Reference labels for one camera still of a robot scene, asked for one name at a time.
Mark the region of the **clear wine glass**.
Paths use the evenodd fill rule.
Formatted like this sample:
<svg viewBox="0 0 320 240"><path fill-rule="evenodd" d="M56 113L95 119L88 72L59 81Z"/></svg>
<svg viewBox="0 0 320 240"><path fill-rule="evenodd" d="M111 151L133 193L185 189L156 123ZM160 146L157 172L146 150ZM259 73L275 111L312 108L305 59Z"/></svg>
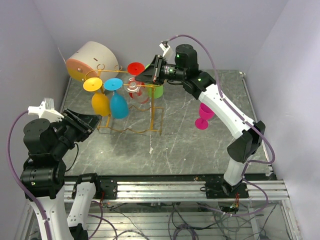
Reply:
<svg viewBox="0 0 320 240"><path fill-rule="evenodd" d="M129 93L129 96L139 104L146 104L149 101L149 95L140 81L136 81L134 77L129 78L124 83L124 89Z"/></svg>

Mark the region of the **pink plastic wine glass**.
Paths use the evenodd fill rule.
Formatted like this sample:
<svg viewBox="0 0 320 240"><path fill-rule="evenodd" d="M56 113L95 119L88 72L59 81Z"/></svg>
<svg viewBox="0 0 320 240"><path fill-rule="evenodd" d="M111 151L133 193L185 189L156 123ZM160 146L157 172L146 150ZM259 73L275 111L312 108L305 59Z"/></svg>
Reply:
<svg viewBox="0 0 320 240"><path fill-rule="evenodd" d="M199 130L206 130L209 126L209 120L215 113L204 103L201 103L198 110L199 118L195 120L195 126Z"/></svg>

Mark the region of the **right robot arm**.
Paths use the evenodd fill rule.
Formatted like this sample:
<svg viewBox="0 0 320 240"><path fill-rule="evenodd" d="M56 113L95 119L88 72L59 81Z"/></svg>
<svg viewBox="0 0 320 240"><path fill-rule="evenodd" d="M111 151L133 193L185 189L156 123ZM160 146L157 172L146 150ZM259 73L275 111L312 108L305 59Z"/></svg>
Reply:
<svg viewBox="0 0 320 240"><path fill-rule="evenodd" d="M172 49L161 44L162 55L155 55L149 66L135 79L145 84L161 86L164 82L182 85L184 90L207 106L231 132L234 141L227 147L229 162L220 186L221 194L233 197L243 181L246 164L261 146L266 126L255 122L241 112L232 101L219 92L217 79L200 70L198 53L190 44L180 44L175 49L174 63L168 63Z"/></svg>

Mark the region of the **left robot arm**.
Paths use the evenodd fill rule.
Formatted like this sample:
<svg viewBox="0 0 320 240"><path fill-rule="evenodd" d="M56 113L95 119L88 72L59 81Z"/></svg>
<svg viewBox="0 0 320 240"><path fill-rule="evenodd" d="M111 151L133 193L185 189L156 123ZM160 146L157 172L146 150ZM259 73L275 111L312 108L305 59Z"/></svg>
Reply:
<svg viewBox="0 0 320 240"><path fill-rule="evenodd" d="M103 196L97 173L77 177L70 213L65 209L65 173L63 161L69 150L84 142L98 126L102 116L81 114L70 109L63 113L44 110L23 129L28 159L20 182L31 196L43 240L87 240L86 222L93 199Z"/></svg>

